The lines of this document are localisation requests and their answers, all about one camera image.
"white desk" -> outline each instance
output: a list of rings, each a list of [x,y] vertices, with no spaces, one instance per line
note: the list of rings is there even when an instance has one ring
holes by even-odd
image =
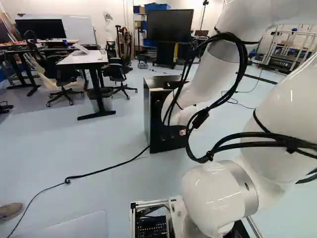
[[[103,55],[100,51],[89,51],[88,55],[74,56],[72,54],[68,55],[66,58],[62,59],[56,64],[59,69],[89,69],[91,80],[94,86],[94,91],[97,96],[97,103],[99,107],[99,112],[92,113],[89,115],[78,117],[77,120],[85,120],[90,118],[109,116],[115,114],[115,111],[106,111],[103,103],[103,96],[99,86],[104,87],[104,78],[101,72],[101,67],[108,63],[107,54]]]
[[[100,51],[89,51],[88,55],[74,56],[70,54],[63,60],[57,63],[57,65],[74,65],[85,63],[108,63],[107,54],[103,55]]]

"cable clip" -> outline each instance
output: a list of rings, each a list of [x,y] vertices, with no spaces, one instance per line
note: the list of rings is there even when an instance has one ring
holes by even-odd
[[[213,161],[214,153],[211,150],[207,151],[206,156],[208,157],[209,161]]]
[[[206,121],[208,117],[209,117],[209,110],[202,109],[200,113],[193,120],[193,128],[198,129],[204,123],[204,121]]]

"black screen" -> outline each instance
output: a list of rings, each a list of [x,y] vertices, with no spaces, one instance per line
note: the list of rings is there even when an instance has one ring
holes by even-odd
[[[194,10],[164,10],[147,13],[147,39],[152,41],[191,41]]]
[[[34,31],[38,39],[66,38],[61,19],[15,20],[16,28],[22,38],[28,30]]]

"blue storage bin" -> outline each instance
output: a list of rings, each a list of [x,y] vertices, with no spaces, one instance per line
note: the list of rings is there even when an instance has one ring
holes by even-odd
[[[142,21],[141,22],[141,29],[142,30],[146,30],[147,29],[147,22],[146,21]]]
[[[152,46],[152,47],[154,47],[154,46],[157,46],[158,44],[157,44],[157,42],[150,41],[148,39],[143,39],[143,45],[144,46]]]
[[[140,13],[140,6],[133,6],[133,13]]]
[[[145,4],[145,12],[148,11],[158,11],[158,10],[170,10],[170,6],[168,4],[157,4],[155,2]]]

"whiteboard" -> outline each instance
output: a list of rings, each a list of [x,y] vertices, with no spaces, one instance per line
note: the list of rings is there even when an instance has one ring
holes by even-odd
[[[81,15],[49,15],[49,14],[25,14],[17,16],[17,19],[61,19],[67,39],[79,40],[79,44],[93,45],[96,44],[93,24],[89,16]]]

